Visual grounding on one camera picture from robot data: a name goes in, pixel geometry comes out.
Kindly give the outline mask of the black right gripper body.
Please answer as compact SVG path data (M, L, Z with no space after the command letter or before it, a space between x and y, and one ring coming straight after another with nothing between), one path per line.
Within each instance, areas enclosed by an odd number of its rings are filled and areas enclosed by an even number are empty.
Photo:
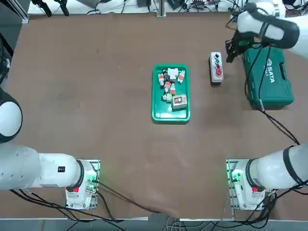
M245 52L254 45L253 37L244 37L239 31L235 31L232 38L232 51Z

